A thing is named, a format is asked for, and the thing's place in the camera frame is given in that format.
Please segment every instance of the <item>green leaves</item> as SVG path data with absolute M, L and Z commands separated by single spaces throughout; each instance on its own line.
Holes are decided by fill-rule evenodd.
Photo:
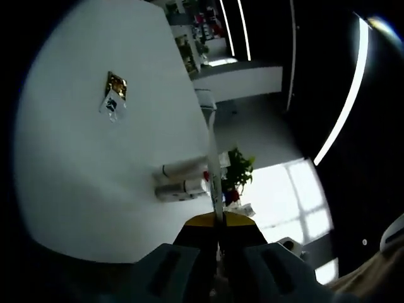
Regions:
M 253 181 L 253 163 L 255 157 L 245 159 L 236 147 L 229 151 L 230 166 L 227 167 L 226 179 L 222 181 L 223 190 L 237 189 Z

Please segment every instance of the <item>white table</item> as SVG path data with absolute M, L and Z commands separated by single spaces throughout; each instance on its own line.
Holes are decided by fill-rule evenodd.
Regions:
M 125 119 L 98 112 L 107 72 L 128 82 Z M 152 171 L 206 155 L 208 132 L 161 8 L 87 0 L 53 31 L 25 82 L 15 133 L 30 235 L 72 257 L 133 262 L 172 242 L 209 198 L 162 203 Z

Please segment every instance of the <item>window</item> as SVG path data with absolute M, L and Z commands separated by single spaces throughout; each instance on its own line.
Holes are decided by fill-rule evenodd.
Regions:
M 338 278 L 338 258 L 322 265 L 316 269 L 317 281 L 321 284 L 327 284 Z
M 307 244 L 332 228 L 328 205 L 310 160 L 297 160 L 252 173 L 242 204 L 251 203 L 252 219 L 268 242 L 284 237 Z
M 237 62 L 237 59 L 227 58 L 227 59 L 219 59 L 219 60 L 211 61 L 211 62 L 209 62 L 209 65 L 213 67 L 213 66 L 219 66 L 219 65 L 235 63 L 235 62 Z

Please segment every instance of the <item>small package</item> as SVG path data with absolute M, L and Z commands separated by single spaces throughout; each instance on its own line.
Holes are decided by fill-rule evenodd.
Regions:
M 107 85 L 105 86 L 105 96 L 111 90 L 114 90 L 122 99 L 126 101 L 126 90 L 128 89 L 128 84 L 125 79 L 122 79 L 113 72 L 108 72 Z
M 100 106 L 100 113 L 107 114 L 111 122 L 122 119 L 126 111 L 126 102 L 114 90 L 110 90 Z

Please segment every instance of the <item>led strip light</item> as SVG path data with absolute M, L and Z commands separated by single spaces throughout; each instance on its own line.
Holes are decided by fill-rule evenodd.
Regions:
M 233 47 L 232 35 L 230 34 L 229 23 L 228 23 L 228 21 L 227 21 L 225 6 L 223 5 L 223 1 L 222 1 L 222 0 L 220 0 L 220 5 L 221 5 L 221 7 L 222 7 L 223 17 L 225 17 L 225 23 L 226 23 L 227 33 L 229 34 L 229 42 L 230 42 L 230 48 L 231 48 L 231 50 L 232 50 L 232 56 L 234 56 L 234 47 Z
M 251 61 L 250 45 L 249 45 L 249 42 L 248 42 L 246 21 L 244 19 L 244 13 L 242 11 L 241 0 L 237 0 L 237 2 L 239 3 L 240 14 L 241 14 L 241 22 L 242 22 L 242 29 L 244 31 L 244 37 L 246 38 L 247 59 L 248 59 L 248 61 Z
M 331 131 L 326 142 L 324 143 L 323 147 L 320 149 L 318 155 L 313 161 L 315 165 L 318 165 L 320 161 L 322 161 L 322 159 L 324 158 L 324 156 L 334 143 L 336 137 L 340 133 L 343 125 L 345 124 L 345 121 L 348 118 L 352 106 L 354 106 L 354 102 L 358 94 L 359 87 L 365 72 L 368 45 L 369 45 L 369 27 L 367 26 L 367 23 L 364 20 L 359 18 L 358 60 L 356 63 L 356 69 L 355 74 L 353 75 L 351 88 L 349 89 L 347 100 L 345 101 L 345 105 L 342 108 L 341 114 L 338 117 L 338 120 L 336 121 L 333 130 Z

